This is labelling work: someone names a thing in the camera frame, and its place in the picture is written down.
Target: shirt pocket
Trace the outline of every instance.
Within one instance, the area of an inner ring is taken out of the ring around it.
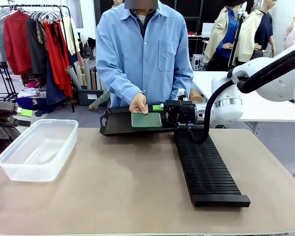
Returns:
[[[171,41],[159,41],[158,68],[160,71],[173,71],[175,56],[179,43]]]

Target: person's hand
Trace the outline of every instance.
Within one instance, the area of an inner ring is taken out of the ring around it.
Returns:
[[[234,47],[234,44],[232,44],[232,43],[225,43],[225,44],[223,44],[223,48],[224,49],[233,49],[233,47]]]
[[[254,48],[254,50],[259,51],[259,50],[261,50],[261,49],[262,49],[262,46],[259,45],[258,43],[255,43],[255,48]]]
[[[272,57],[276,56],[276,48],[272,48]]]
[[[147,115],[147,97],[143,93],[137,93],[131,101],[129,111],[132,113],[143,113]]]

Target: beige jacket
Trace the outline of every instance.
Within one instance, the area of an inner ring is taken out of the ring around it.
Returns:
[[[261,23],[263,12],[256,10],[250,13],[241,25],[238,43],[235,50],[233,65],[236,65],[236,58],[241,62],[248,62],[254,53],[255,34]]]
[[[208,41],[208,44],[205,50],[204,63],[208,63],[211,60],[211,58],[213,57],[216,51],[216,48],[225,38],[227,30],[228,30],[228,10],[226,7],[224,7],[214,22],[210,40]]]

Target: clear plastic container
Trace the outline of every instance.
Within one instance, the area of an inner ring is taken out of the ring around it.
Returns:
[[[0,167],[11,180],[53,181],[77,142],[76,120],[41,119],[0,155]]]

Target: brown table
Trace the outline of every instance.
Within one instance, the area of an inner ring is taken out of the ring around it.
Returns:
[[[0,170],[0,234],[258,234],[295,231],[295,179],[247,130],[211,130],[249,208],[194,208],[172,134],[107,138],[81,128],[51,183]]]

